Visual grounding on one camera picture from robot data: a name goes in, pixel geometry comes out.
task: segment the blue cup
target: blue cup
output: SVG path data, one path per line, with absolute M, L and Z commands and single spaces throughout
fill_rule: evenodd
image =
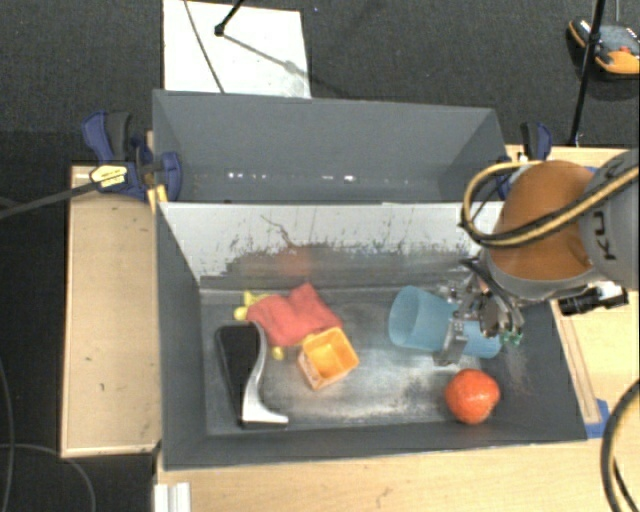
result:
M 432 293 L 405 286 L 391 306 L 389 337 L 399 347 L 439 352 L 456 309 L 455 304 Z M 485 338 L 478 322 L 465 321 L 464 334 L 469 341 L 463 354 L 489 359 L 500 352 L 499 337 Z

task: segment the white paper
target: white paper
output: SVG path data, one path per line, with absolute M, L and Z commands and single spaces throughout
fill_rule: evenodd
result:
M 224 37 L 215 36 L 214 27 L 230 9 L 189 2 L 224 92 L 310 98 L 300 13 L 243 6 L 229 21 Z M 182 0 L 164 0 L 164 87 L 220 92 Z

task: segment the black floor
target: black floor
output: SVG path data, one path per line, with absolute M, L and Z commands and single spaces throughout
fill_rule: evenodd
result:
M 557 144 L 568 139 L 579 81 L 565 29 L 574 16 L 590 16 L 591 1 L 247 5 L 303 12 L 315 97 L 493 107 L 507 142 L 520 142 L 525 120 L 545 123 Z M 640 29 L 637 2 L 623 1 L 620 10 Z M 95 110 L 128 110 L 133 128 L 151 127 L 150 92 L 162 86 L 161 24 L 160 0 L 0 2 L 0 197 L 27 201 L 63 189 L 72 161 L 91 158 L 79 125 Z M 592 81 L 581 131 L 584 145 L 637 146 L 638 82 Z M 58 442 L 65 217 L 58 205 L 0 221 L 0 357 L 17 441 L 50 449 Z M 7 435 L 0 405 L 0 443 Z M 150 457 L 92 459 L 82 467 L 98 510 L 149 510 Z M 89 505 L 73 468 L 18 451 L 9 510 Z

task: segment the clamp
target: clamp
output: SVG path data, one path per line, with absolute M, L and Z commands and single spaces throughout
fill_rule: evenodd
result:
M 177 153 L 165 152 L 158 162 L 153 162 L 153 153 L 144 139 L 138 135 L 129 137 L 130 119 L 128 112 L 99 110 L 82 121 L 84 142 L 100 163 L 91 173 L 91 181 L 99 192 L 146 201 L 146 192 L 156 184 L 155 178 L 166 186 L 168 199 L 175 201 L 182 186 Z

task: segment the gray bin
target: gray bin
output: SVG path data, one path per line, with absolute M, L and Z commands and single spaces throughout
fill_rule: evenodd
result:
M 465 276 L 457 261 L 476 248 L 456 228 L 458 202 L 469 176 L 504 152 L 492 111 L 157 92 L 154 136 L 156 152 L 179 152 L 185 173 L 180 201 L 157 216 L 169 469 L 585 439 L 547 305 L 525 311 L 520 347 L 461 361 L 502 389 L 494 415 L 475 427 L 457 423 L 442 399 L 459 367 L 435 367 L 386 334 L 402 286 L 437 292 Z M 293 177 L 291 186 L 260 181 L 260 170 Z M 479 222 L 490 226 L 498 211 L 492 205 Z M 292 358 L 269 360 L 263 398 L 290 425 L 245 431 L 213 335 L 233 323 L 243 290 L 286 293 L 306 280 L 343 318 L 360 366 L 312 392 Z

